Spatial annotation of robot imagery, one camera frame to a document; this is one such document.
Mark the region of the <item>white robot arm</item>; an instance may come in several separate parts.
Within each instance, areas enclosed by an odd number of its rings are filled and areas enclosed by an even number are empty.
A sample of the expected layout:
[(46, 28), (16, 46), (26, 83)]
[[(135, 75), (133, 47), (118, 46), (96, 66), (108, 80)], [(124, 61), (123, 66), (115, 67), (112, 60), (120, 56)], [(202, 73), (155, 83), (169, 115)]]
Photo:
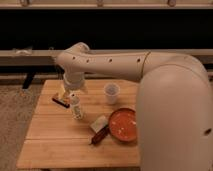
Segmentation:
[(203, 64), (183, 53), (93, 53), (80, 42), (61, 51), (66, 89), (85, 72), (138, 84), (136, 126), (141, 171), (213, 171), (213, 89)]

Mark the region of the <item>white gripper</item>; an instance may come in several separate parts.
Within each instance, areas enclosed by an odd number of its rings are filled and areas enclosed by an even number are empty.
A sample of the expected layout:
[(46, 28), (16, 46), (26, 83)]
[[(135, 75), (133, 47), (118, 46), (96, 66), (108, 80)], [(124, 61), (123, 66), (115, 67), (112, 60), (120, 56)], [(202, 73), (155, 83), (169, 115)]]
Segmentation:
[(77, 91), (84, 87), (85, 77), (82, 72), (63, 74), (63, 84), (67, 92)]

